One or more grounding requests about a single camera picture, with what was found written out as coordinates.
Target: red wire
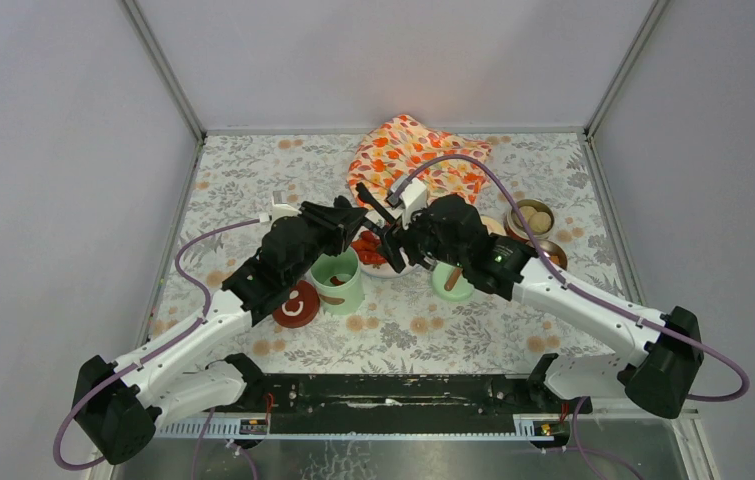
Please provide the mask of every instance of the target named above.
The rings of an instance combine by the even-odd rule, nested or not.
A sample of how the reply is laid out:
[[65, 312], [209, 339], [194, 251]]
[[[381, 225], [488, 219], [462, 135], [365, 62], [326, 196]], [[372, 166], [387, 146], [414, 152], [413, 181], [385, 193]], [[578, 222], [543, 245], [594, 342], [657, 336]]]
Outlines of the red wire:
[[272, 393], [266, 393], [265, 394], [265, 433], [271, 433], [271, 424], [268, 423], [268, 420], [271, 416], [271, 409], [274, 407], [274, 394]]
[[563, 403], [560, 406], [560, 423], [563, 423], [565, 421], [565, 417], [568, 416], [568, 403]]

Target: red plate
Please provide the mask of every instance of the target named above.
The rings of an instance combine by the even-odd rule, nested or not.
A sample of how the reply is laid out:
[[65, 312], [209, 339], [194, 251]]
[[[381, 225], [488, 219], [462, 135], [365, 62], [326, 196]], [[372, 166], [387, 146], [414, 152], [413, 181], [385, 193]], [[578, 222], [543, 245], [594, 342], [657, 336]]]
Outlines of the red plate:
[[289, 300], [271, 315], [286, 328], [302, 327], [318, 315], [320, 301], [315, 287], [301, 280], [289, 294]]

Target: floral tablecloth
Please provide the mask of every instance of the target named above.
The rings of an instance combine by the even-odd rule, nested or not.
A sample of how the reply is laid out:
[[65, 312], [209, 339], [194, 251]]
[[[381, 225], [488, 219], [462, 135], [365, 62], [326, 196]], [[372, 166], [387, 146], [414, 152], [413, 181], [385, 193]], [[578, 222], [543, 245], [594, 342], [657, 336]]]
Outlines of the floral tablecloth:
[[[556, 217], [551, 239], [568, 256], [569, 271], [622, 295], [612, 244], [604, 229], [576, 134], [468, 135], [494, 145], [488, 165], [516, 198], [537, 198]], [[332, 204], [345, 184], [362, 135], [210, 136], [198, 165], [180, 245], [203, 232], [270, 211], [271, 192], [287, 200]], [[480, 194], [481, 214], [499, 220], [507, 209], [494, 186]], [[196, 245], [186, 270], [211, 289], [255, 252], [267, 225], [224, 233]], [[203, 303], [200, 291], [171, 268], [150, 335], [161, 334]], [[364, 279], [365, 301], [349, 316], [324, 313], [306, 327], [285, 329], [267, 318], [250, 332], [221, 342], [212, 360], [245, 352], [265, 372], [290, 373], [529, 373], [540, 355], [608, 353], [580, 330], [519, 303], [480, 292], [464, 303], [433, 293], [429, 273], [395, 280]]]

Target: green mug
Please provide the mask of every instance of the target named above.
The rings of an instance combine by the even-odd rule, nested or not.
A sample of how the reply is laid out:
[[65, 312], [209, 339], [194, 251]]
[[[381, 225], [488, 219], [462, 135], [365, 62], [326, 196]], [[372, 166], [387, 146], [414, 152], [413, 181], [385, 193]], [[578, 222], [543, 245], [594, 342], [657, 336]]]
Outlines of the green mug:
[[321, 255], [309, 272], [327, 313], [353, 313], [365, 299], [362, 271], [353, 249], [349, 248], [335, 257]]

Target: wooden stick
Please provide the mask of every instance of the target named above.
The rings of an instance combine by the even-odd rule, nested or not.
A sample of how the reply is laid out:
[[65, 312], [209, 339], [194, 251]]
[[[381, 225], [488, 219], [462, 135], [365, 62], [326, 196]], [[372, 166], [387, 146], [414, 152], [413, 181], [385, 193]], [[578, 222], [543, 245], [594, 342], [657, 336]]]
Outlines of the wooden stick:
[[456, 286], [456, 282], [459, 281], [459, 277], [462, 275], [462, 268], [456, 267], [451, 275], [448, 277], [448, 281], [445, 282], [445, 291], [450, 292]]

